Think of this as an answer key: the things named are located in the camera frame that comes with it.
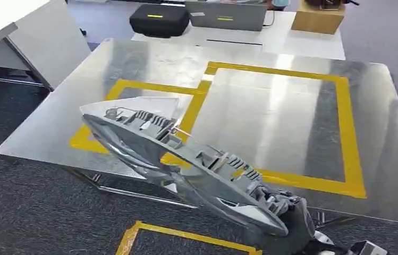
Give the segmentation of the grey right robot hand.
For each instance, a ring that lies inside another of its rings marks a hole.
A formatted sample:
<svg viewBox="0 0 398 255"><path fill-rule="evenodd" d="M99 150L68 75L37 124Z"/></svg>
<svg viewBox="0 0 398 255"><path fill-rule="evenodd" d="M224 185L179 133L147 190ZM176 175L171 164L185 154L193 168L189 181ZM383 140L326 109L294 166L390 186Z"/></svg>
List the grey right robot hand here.
<svg viewBox="0 0 398 255"><path fill-rule="evenodd" d="M286 236L269 234L259 229L246 231L245 238L269 254L296 254L314 239L315 227L305 198L286 190L258 187L251 195L273 212L286 226Z"/></svg>

